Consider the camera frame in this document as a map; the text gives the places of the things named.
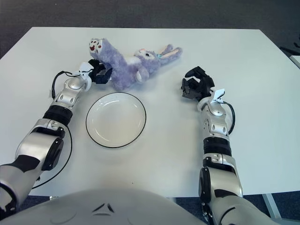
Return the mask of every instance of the bunny ear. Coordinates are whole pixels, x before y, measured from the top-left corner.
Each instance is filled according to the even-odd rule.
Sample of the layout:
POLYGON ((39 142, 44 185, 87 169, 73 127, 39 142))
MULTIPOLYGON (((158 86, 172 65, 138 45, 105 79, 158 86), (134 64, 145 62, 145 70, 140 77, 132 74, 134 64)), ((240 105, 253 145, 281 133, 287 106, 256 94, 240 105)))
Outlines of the bunny ear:
POLYGON ((159 56, 159 61, 161 65, 164 65, 179 58, 181 54, 182 54, 182 48, 178 47, 172 50, 171 52, 168 52, 167 54, 159 56))
POLYGON ((172 51, 172 49, 173 49, 173 45, 168 44, 166 47, 164 47, 163 49, 158 51, 158 54, 159 55, 164 55, 164 54, 169 53, 170 51, 172 51))

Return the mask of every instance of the white table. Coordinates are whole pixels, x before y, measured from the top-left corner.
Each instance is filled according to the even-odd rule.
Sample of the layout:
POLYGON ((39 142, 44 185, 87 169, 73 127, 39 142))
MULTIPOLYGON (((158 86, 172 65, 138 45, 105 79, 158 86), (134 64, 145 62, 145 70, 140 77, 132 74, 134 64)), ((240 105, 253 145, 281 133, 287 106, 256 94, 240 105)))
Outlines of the white table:
POLYGON ((300 68, 300 55, 292 55, 290 59, 300 68))
MULTIPOLYGON (((0 164, 48 109, 53 77, 90 59, 88 42, 106 37, 124 55, 140 48, 183 48, 180 60, 162 67, 127 92, 145 106, 147 122, 130 145, 107 149, 87 134, 85 118, 110 85, 93 85, 82 96, 69 125, 74 138, 64 171, 31 195, 62 196, 88 188, 133 187, 166 197, 198 196, 203 145, 196 102, 181 97, 181 80, 202 67, 236 111, 230 135, 244 194, 300 189, 300 70, 259 30, 32 28, 0 60, 2 103, 0 164)), ((58 79, 56 90, 66 77, 58 79)), ((58 166, 69 154, 68 138, 58 166)))

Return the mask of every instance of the purple stuffed animal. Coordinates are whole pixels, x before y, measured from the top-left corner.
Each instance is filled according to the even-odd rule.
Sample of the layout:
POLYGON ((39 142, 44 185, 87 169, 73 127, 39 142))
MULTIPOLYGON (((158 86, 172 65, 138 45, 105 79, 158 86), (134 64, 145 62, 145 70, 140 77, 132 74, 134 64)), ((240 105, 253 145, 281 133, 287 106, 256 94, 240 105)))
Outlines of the purple stuffed animal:
POLYGON ((105 38, 90 41, 90 55, 103 63, 106 69, 112 68, 111 80, 117 90, 146 81, 149 74, 177 59, 181 53, 181 48, 173 49, 172 45, 167 45, 160 53, 140 49, 133 57, 124 58, 105 38))

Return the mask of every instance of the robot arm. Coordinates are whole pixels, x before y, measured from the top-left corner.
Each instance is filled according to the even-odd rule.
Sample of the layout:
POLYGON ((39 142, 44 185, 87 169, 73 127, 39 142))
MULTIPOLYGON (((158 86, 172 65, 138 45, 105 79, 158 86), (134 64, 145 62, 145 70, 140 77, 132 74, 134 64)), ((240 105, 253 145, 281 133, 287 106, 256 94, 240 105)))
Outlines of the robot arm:
POLYGON ((19 144, 15 161, 0 166, 1 218, 16 212, 43 171, 53 169, 63 148, 63 138, 73 115, 73 108, 82 91, 90 89, 94 67, 87 62, 66 80, 64 89, 54 97, 42 119, 19 144))
POLYGON ((213 80, 200 67, 189 71, 182 80, 183 97, 197 99, 203 134, 203 168, 199 178, 199 196, 203 215, 210 225, 276 224, 252 203, 242 198, 236 163, 232 157, 229 131, 222 107, 225 90, 216 90, 213 80))

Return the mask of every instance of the floor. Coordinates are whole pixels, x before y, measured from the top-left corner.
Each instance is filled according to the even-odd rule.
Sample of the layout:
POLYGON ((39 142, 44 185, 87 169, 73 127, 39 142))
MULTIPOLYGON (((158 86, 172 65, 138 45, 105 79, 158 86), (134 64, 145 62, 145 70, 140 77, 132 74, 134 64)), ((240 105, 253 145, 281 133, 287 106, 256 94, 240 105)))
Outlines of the floor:
MULTIPOLYGON (((299 0, 1 0, 0 58, 33 26, 260 29, 299 52, 299 9, 299 0)), ((273 196, 282 217, 300 220, 300 191, 273 196)), ((261 195, 245 198, 268 214, 261 195)), ((30 196, 21 209, 46 200, 30 196)), ((177 203, 203 219, 198 198, 177 203)))

